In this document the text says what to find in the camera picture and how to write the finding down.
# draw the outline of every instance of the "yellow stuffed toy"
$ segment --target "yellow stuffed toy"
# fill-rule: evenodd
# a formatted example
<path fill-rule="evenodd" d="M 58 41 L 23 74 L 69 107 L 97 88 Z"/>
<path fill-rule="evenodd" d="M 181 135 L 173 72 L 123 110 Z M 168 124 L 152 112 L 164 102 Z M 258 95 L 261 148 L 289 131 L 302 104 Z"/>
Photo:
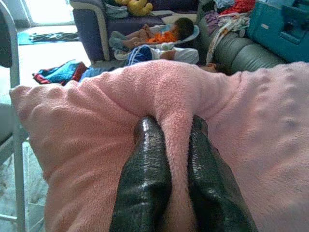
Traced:
<path fill-rule="evenodd" d="M 153 10 L 153 5 L 147 0 L 115 0 L 120 5 L 127 6 L 128 11 L 134 16 L 145 16 Z"/>

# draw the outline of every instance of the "gray leather sofa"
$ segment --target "gray leather sofa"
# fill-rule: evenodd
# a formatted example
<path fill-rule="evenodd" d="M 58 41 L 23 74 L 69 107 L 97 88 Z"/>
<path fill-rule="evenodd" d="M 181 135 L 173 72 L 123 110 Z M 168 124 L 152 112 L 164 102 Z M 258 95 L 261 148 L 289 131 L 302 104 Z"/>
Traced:
<path fill-rule="evenodd" d="M 215 30 L 210 36 L 206 20 L 203 18 L 206 11 L 214 7 L 212 0 L 200 0 L 198 6 L 197 25 L 200 35 L 196 41 L 199 50 L 200 61 L 206 60 L 208 47 L 215 36 Z M 218 44 L 214 53 L 215 62 L 221 64 L 227 74 L 237 71 L 255 71 L 259 68 L 271 68 L 280 63 L 285 63 L 283 59 L 271 53 L 263 46 L 253 42 L 248 38 L 241 38 L 235 32 L 228 33 Z"/>

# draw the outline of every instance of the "sofa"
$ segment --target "sofa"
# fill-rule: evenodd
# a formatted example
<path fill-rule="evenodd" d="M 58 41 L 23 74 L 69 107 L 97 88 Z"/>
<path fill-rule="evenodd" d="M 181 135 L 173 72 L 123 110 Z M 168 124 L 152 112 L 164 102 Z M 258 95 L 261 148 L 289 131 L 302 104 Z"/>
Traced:
<path fill-rule="evenodd" d="M 79 37 L 92 64 L 101 60 L 113 59 L 113 50 L 108 45 L 112 31 L 116 30 L 124 35 L 141 29 L 144 24 L 150 27 L 163 25 L 159 16 L 125 18 L 108 18 L 107 0 L 70 0 L 73 7 L 74 21 Z M 198 0 L 148 0 L 153 4 L 153 10 L 172 10 L 182 13 L 196 13 Z"/>
<path fill-rule="evenodd" d="M 206 61 L 208 47 L 218 31 L 216 29 L 209 35 L 207 23 L 204 19 L 205 12 L 213 9 L 214 3 L 212 0 L 200 0 L 196 22 L 200 29 L 200 35 L 195 41 L 195 47 L 199 51 L 202 64 Z M 215 49 L 213 58 L 227 74 L 234 74 L 244 70 L 252 72 L 259 68 L 271 68 L 285 63 L 285 60 L 271 53 L 263 46 L 246 38 L 246 36 L 241 38 L 235 32 L 228 33 L 221 40 Z"/>

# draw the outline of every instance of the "pink fleece blanket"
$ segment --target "pink fleece blanket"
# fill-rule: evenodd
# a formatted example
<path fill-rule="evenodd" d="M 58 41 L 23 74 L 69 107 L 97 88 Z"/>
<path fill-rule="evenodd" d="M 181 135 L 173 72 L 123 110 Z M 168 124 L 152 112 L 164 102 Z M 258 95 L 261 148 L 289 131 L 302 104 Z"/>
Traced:
<path fill-rule="evenodd" d="M 17 87 L 17 113 L 49 184 L 48 232 L 106 232 L 133 129 L 153 115 L 166 137 L 166 231 L 195 231 L 187 188 L 193 115 L 230 165 L 261 232 L 309 228 L 309 64 L 233 76 L 151 61 L 65 87 Z"/>

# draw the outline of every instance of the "teal plastic container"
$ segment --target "teal plastic container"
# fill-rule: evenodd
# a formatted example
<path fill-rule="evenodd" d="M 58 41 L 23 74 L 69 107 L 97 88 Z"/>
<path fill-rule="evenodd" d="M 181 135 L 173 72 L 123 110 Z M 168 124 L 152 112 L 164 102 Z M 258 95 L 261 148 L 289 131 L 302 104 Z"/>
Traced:
<path fill-rule="evenodd" d="M 247 35 L 287 62 L 309 62 L 309 0 L 256 1 Z"/>

